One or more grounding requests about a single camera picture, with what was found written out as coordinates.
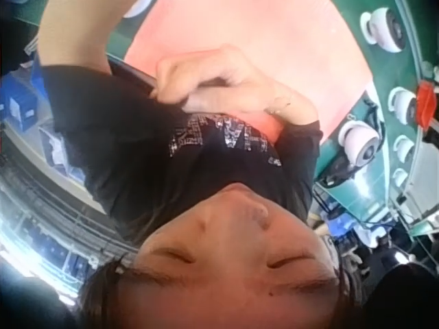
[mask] dark hair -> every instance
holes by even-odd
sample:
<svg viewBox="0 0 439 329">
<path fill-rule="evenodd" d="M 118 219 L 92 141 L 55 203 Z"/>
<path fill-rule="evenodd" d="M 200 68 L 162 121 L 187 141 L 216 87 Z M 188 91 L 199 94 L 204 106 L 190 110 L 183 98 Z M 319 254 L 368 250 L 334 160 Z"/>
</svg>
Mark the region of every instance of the dark hair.
<svg viewBox="0 0 439 329">
<path fill-rule="evenodd" d="M 100 267 L 82 286 L 78 300 L 78 316 L 82 328 L 121 329 L 117 287 L 125 276 L 136 275 L 122 264 L 122 258 Z M 329 328 L 361 328 L 362 311 L 357 301 L 358 286 L 354 277 L 346 273 L 340 261 L 339 297 Z"/>
</svg>

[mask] pink surface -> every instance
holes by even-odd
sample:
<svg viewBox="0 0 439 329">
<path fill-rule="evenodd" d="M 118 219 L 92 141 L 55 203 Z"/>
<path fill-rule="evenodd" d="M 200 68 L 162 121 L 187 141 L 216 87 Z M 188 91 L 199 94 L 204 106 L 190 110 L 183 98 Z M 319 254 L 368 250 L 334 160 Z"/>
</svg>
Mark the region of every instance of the pink surface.
<svg viewBox="0 0 439 329">
<path fill-rule="evenodd" d="M 243 49 L 268 75 L 312 99 L 323 140 L 372 81 L 351 31 L 329 0 L 159 0 L 125 61 L 154 76 L 165 56 L 224 43 Z M 237 116 L 271 141 L 282 128 L 267 114 Z"/>
</svg>

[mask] person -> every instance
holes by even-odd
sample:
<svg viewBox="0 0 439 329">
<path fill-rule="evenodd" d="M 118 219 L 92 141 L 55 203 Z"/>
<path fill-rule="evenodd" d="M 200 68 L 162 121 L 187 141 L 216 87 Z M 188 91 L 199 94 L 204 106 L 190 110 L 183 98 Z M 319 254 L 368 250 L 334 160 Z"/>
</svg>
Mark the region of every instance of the person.
<svg viewBox="0 0 439 329">
<path fill-rule="evenodd" d="M 84 285 L 91 328 L 322 328 L 352 306 L 337 252 L 305 220 L 322 132 L 299 92 L 233 46 L 158 63 L 154 90 L 112 75 L 133 0 L 47 4 L 38 53 L 54 127 L 85 187 L 139 247 Z M 236 118 L 275 115 L 272 144 Z M 344 312 L 348 318 L 353 312 Z"/>
</svg>

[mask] nose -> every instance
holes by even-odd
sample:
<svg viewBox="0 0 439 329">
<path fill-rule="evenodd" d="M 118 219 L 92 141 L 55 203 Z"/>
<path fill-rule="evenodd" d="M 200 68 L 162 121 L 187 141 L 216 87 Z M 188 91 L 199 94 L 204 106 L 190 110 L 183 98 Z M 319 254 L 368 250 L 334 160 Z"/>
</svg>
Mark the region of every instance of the nose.
<svg viewBox="0 0 439 329">
<path fill-rule="evenodd" d="M 209 262 L 219 271 L 254 270 L 266 263 L 270 216 L 266 206 L 245 191 L 221 196 L 218 208 L 206 219 Z"/>
</svg>

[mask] woman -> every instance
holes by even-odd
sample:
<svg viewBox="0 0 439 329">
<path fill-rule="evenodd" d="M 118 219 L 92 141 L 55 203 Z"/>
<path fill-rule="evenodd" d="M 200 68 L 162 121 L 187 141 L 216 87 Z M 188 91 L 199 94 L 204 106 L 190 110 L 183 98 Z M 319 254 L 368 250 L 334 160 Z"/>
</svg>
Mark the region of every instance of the woman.
<svg viewBox="0 0 439 329">
<path fill-rule="evenodd" d="M 84 321 L 323 328 L 348 319 L 353 289 L 335 248 L 304 223 L 322 137 L 313 104 L 231 46 L 162 60 L 149 96 L 112 75 L 106 41 L 134 0 L 110 2 L 51 0 L 39 34 L 69 160 L 139 246 L 129 268 L 107 264 L 85 284 Z M 234 116 L 263 111 L 285 124 L 274 145 Z"/>
</svg>

